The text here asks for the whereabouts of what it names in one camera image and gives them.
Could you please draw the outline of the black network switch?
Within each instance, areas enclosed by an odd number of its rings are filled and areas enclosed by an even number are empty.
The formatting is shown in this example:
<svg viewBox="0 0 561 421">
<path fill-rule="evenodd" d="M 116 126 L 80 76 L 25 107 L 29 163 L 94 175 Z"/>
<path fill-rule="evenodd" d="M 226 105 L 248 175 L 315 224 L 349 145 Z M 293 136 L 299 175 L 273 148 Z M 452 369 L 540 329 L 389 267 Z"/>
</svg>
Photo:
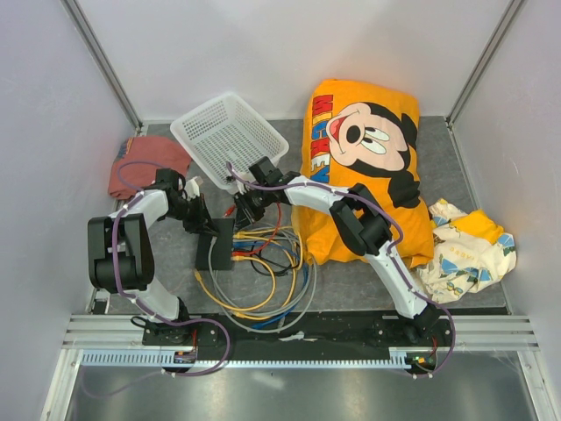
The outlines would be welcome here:
<svg viewBox="0 0 561 421">
<path fill-rule="evenodd" d="M 235 222 L 233 218 L 213 218 L 218 235 L 200 234 L 196 253 L 195 269 L 199 271 L 232 270 L 233 235 Z"/>
</svg>

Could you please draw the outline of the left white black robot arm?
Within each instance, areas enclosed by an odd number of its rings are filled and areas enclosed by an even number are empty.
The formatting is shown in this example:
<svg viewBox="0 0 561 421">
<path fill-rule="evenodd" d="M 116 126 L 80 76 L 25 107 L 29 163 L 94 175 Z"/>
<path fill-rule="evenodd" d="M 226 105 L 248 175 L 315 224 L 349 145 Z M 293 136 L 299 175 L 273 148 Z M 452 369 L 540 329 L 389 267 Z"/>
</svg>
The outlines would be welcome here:
<svg viewBox="0 0 561 421">
<path fill-rule="evenodd" d="M 148 234 L 156 222 L 172 218 L 188 233 L 218 235 L 201 192 L 202 178 L 186 179 L 171 168 L 156 170 L 155 182 L 138 189 L 119 210 L 88 221 L 89 279 L 94 288 L 118 294 L 150 319 L 163 323 L 162 335 L 185 344 L 192 324 L 184 302 L 155 274 Z"/>
</svg>

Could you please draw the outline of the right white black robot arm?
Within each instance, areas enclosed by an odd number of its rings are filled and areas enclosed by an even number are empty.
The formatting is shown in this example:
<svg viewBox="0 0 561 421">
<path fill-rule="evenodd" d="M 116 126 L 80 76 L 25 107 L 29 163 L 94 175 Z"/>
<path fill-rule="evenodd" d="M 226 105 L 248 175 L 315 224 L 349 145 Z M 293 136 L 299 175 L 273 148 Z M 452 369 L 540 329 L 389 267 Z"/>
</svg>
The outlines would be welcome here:
<svg viewBox="0 0 561 421">
<path fill-rule="evenodd" d="M 414 285 L 413 276 L 397 252 L 404 237 L 402 229 L 381 209 L 365 185 L 341 188 L 296 172 L 284 175 L 267 157 L 250 166 L 254 182 L 239 175 L 231 163 L 226 167 L 231 177 L 246 186 L 235 198 L 251 222 L 272 203 L 305 207 L 330 216 L 345 247 L 364 258 L 382 280 L 401 318 L 402 337 L 418 346 L 432 336 L 439 310 Z"/>
</svg>

